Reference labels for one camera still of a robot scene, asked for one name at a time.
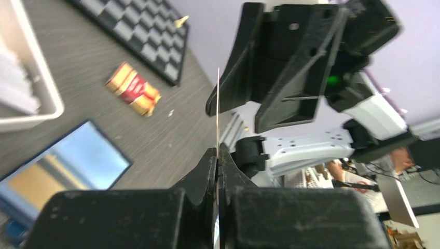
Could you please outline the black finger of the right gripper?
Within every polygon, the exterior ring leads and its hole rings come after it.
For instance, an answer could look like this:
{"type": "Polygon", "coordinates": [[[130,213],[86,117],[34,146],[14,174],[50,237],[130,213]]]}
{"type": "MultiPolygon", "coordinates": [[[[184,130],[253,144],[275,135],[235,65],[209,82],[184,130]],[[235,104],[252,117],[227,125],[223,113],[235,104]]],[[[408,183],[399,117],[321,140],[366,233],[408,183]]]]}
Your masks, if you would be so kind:
{"type": "Polygon", "coordinates": [[[208,116],[244,105],[251,98],[255,52],[264,18],[264,3],[246,2],[241,8],[235,42],[218,85],[208,97],[208,116]]]}
{"type": "Polygon", "coordinates": [[[343,7],[279,7],[266,38],[254,132],[312,122],[335,63],[347,21],[343,7]]]}

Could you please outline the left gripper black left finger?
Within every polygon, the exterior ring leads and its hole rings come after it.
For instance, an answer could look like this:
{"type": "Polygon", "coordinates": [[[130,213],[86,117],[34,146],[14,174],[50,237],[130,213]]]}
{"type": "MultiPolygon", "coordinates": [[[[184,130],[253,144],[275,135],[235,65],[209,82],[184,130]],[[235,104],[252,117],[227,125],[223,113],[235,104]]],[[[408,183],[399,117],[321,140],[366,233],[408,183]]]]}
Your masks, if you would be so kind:
{"type": "Polygon", "coordinates": [[[25,248],[213,248],[217,155],[168,189],[69,190],[55,194],[25,248]]]}

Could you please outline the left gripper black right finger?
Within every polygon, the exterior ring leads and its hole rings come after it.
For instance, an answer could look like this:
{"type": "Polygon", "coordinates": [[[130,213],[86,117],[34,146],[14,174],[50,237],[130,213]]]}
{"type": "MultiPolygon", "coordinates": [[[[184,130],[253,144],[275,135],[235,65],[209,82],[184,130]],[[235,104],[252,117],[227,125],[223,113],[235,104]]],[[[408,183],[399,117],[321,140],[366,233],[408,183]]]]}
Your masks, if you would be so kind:
{"type": "Polygon", "coordinates": [[[225,144],[218,164],[220,248],[389,248],[354,190],[257,187],[225,144]]]}

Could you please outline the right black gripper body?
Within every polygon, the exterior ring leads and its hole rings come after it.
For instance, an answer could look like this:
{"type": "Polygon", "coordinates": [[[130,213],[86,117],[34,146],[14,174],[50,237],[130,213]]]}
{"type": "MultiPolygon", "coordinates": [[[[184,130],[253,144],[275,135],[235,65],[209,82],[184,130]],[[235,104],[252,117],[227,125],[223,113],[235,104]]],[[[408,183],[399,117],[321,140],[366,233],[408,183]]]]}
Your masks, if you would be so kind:
{"type": "Polygon", "coordinates": [[[261,10],[261,112],[339,113],[381,102],[362,71],[401,26],[383,1],[283,4],[261,10]]]}

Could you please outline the gold credit card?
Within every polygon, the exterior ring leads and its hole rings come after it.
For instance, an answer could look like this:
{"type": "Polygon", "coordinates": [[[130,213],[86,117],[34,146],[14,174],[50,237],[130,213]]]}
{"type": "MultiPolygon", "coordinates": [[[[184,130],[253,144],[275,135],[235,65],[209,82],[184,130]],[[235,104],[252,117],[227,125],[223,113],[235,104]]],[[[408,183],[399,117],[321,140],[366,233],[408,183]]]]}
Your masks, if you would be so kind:
{"type": "MultiPolygon", "coordinates": [[[[217,83],[216,83],[216,111],[215,111],[215,117],[216,117],[216,157],[217,157],[217,178],[216,182],[218,183],[218,169],[219,169],[219,83],[220,83],[220,68],[217,68],[217,83]]],[[[215,235],[215,244],[214,248],[220,248],[219,245],[219,235],[220,235],[220,229],[219,229],[219,215],[220,215],[220,207],[219,207],[219,188],[218,184],[216,185],[216,194],[217,194],[217,217],[215,221],[215,229],[214,229],[214,235],[215,235]]]]}
{"type": "Polygon", "coordinates": [[[43,156],[10,179],[7,186],[38,210],[58,192],[89,189],[54,155],[43,156]]]}

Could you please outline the blue card holder wallet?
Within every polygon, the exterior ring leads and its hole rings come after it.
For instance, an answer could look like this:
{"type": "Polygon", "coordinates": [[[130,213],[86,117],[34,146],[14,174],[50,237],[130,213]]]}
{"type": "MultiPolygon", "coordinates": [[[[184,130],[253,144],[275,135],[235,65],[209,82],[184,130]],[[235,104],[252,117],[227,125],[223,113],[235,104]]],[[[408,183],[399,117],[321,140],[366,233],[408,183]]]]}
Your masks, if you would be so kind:
{"type": "Polygon", "coordinates": [[[133,161],[91,120],[85,120],[1,178],[3,232],[19,248],[46,202],[65,190],[107,190],[133,161]]]}

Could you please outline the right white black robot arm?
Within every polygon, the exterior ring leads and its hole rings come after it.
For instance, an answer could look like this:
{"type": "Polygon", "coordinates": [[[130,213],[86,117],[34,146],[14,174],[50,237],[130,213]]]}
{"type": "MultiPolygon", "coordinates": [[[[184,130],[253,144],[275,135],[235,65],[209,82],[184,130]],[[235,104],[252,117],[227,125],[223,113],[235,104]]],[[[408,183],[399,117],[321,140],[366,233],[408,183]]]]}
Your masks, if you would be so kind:
{"type": "Polygon", "coordinates": [[[283,4],[246,2],[235,44],[205,111],[217,117],[260,105],[255,136],[236,145],[236,164],[278,177],[333,159],[371,162],[417,140],[364,68],[400,26],[383,1],[283,4]],[[316,135],[270,140],[261,133],[313,122],[320,99],[350,116],[316,135]]]}

